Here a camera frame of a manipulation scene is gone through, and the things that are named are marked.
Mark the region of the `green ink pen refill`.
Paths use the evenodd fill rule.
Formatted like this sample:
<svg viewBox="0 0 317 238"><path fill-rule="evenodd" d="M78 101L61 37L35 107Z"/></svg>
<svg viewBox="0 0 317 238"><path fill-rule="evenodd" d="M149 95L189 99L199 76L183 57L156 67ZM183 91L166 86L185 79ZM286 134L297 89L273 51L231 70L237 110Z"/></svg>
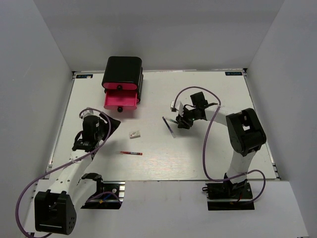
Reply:
<svg viewBox="0 0 317 238"><path fill-rule="evenodd" d="M175 124L178 124L178 122L174 119L171 119L171 118L168 118L168 117L165 117L165 119L169 122L172 122L172 123L175 123Z"/></svg>

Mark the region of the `purple ink pen refill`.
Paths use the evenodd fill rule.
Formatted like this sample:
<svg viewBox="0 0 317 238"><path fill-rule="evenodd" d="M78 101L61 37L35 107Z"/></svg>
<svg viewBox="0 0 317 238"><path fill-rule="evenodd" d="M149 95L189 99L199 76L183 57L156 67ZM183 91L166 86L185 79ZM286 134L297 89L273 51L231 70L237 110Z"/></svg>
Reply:
<svg viewBox="0 0 317 238"><path fill-rule="evenodd" d="M170 125L168 124L168 122L167 122L167 120L165 119L165 117L162 117L162 119L163 119L163 121L164 121L164 123L165 123L167 129L169 130L170 134L172 135L172 137L173 137L173 138L176 138L176 136L175 136L173 130L171 129L171 127L170 127Z"/></svg>

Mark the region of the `pink drawer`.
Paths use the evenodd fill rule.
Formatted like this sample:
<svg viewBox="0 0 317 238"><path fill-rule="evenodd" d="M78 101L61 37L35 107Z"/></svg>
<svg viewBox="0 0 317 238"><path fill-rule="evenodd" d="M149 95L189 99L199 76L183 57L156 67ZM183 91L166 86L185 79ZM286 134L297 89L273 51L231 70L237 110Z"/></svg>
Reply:
<svg viewBox="0 0 317 238"><path fill-rule="evenodd" d="M137 85L133 83L126 83L126 82L106 82L103 83L102 86L106 90L136 90Z"/></svg>
<svg viewBox="0 0 317 238"><path fill-rule="evenodd" d="M132 90L107 90L104 102L106 110L118 112L132 111L137 109L137 92Z"/></svg>

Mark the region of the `red ink pen refill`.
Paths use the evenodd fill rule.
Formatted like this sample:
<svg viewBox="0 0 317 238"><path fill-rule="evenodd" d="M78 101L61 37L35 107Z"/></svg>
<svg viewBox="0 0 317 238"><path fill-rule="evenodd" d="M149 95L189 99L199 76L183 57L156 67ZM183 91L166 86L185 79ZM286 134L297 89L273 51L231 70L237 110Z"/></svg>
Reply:
<svg viewBox="0 0 317 238"><path fill-rule="evenodd" d="M142 156L143 155L143 153L141 153L141 152L130 152L130 151L120 151L120 154L137 155L137 156Z"/></svg>

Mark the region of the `pink top drawer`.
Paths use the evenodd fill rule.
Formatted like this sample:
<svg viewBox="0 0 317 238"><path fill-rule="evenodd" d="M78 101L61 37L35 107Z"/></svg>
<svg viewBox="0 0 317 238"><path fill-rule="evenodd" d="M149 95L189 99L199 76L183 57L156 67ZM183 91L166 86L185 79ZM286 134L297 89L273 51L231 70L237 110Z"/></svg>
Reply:
<svg viewBox="0 0 317 238"><path fill-rule="evenodd" d="M106 90L136 90L137 85L133 83L126 83L126 82L106 82L103 83L102 86Z"/></svg>

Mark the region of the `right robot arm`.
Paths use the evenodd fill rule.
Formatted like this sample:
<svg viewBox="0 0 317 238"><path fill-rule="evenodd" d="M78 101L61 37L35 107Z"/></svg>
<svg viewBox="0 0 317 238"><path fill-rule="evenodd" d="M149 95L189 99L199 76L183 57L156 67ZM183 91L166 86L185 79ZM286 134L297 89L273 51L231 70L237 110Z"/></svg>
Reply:
<svg viewBox="0 0 317 238"><path fill-rule="evenodd" d="M177 112L178 128L190 129L197 120L214 122L227 127L228 137L233 149L230 166L222 179L208 179L215 190L210 189L210 199L240 197L247 186L249 167L256 153L266 143L266 134L254 109L233 110L222 106L221 102L209 103L198 92L190 96L192 105L187 106L175 99L171 111Z"/></svg>

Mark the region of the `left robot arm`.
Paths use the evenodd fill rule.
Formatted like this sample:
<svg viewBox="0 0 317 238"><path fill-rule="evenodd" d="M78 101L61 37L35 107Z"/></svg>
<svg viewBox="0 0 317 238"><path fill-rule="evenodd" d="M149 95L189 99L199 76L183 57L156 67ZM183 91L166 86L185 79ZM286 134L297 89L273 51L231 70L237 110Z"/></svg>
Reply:
<svg viewBox="0 0 317 238"><path fill-rule="evenodd" d="M87 114L82 119L82 130L75 136L69 164L46 191L39 191L35 196L35 229L38 232L71 234L77 220L76 211L90 197L99 198L104 194L102 176L85 170L92 163L97 148L121 122L103 114Z"/></svg>

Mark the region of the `white staples box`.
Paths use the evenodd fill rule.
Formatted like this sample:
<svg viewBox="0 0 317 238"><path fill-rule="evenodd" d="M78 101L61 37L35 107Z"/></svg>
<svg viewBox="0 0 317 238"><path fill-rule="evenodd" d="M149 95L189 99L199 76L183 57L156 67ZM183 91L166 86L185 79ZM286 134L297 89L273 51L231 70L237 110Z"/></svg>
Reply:
<svg viewBox="0 0 317 238"><path fill-rule="evenodd" d="M132 131L129 133L129 138L130 139L134 139L134 138L139 138L141 137L141 133L139 130L136 130L136 131Z"/></svg>

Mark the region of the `black drawer cabinet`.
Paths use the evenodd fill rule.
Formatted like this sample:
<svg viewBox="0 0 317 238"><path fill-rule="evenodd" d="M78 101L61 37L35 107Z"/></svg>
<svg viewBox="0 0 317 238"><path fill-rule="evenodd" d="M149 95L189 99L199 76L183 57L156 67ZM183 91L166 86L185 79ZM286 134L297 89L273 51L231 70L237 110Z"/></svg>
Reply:
<svg viewBox="0 0 317 238"><path fill-rule="evenodd" d="M107 60L102 84L106 82L126 82L137 85L138 103L141 100L143 84L142 60L139 57L111 56Z"/></svg>

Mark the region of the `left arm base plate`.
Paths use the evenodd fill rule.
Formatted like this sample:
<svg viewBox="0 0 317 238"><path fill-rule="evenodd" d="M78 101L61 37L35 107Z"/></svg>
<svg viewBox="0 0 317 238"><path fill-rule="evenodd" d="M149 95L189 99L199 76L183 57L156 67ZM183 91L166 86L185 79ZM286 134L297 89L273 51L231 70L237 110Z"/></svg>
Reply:
<svg viewBox="0 0 317 238"><path fill-rule="evenodd" d="M97 188L81 209L118 210L121 208L125 193L124 181L102 181Z"/></svg>

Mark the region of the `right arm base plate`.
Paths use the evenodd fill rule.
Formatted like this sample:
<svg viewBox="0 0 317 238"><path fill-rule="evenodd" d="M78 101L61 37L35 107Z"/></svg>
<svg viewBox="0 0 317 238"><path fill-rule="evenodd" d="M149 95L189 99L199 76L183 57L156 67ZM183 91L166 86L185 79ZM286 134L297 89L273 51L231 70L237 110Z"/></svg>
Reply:
<svg viewBox="0 0 317 238"><path fill-rule="evenodd" d="M238 189L232 189L227 182L206 183L202 192L207 195L209 211L254 210L253 194L247 182Z"/></svg>

